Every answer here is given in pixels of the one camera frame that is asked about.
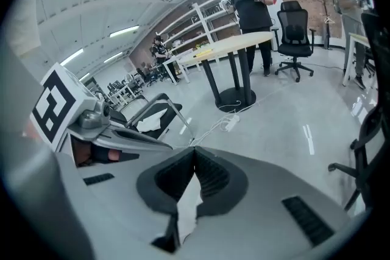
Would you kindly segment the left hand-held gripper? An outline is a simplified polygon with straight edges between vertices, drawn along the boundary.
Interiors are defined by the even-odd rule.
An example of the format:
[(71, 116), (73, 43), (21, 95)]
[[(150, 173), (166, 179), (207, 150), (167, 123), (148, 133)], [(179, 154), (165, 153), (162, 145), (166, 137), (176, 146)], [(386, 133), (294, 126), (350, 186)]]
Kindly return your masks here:
[(43, 92), (30, 114), (30, 121), (54, 152), (61, 150), (68, 130), (83, 141), (92, 141), (99, 135), (101, 147), (91, 147), (91, 159), (96, 163), (119, 163), (140, 157), (139, 153), (122, 150), (172, 150), (169, 144), (150, 136), (109, 126), (109, 104), (94, 96), (59, 63), (45, 74), (41, 86)]

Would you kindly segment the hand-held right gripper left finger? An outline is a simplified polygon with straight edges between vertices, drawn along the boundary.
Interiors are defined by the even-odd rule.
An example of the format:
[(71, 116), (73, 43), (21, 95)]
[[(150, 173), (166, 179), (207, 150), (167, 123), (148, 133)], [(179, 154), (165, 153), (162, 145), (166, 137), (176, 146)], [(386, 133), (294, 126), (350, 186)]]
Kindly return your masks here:
[(195, 259), (185, 254), (176, 200), (156, 183), (182, 149), (76, 167), (57, 153), (62, 182), (97, 259)]

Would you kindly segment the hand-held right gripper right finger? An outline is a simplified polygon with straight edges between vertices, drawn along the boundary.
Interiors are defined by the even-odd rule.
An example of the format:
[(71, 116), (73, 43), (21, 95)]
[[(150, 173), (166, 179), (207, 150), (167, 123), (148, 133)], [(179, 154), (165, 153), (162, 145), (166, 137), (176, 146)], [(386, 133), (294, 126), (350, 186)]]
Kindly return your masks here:
[(331, 259), (362, 223), (278, 165), (209, 152), (246, 174), (247, 192), (227, 214), (198, 219), (182, 245), (183, 259)]

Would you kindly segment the person's left hand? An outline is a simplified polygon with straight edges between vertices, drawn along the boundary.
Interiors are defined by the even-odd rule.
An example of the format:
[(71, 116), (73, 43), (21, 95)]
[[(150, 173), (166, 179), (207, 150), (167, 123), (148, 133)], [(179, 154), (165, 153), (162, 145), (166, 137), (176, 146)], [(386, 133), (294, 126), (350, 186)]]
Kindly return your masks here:
[(91, 143), (72, 137), (73, 157), (77, 167), (89, 166), (91, 160)]

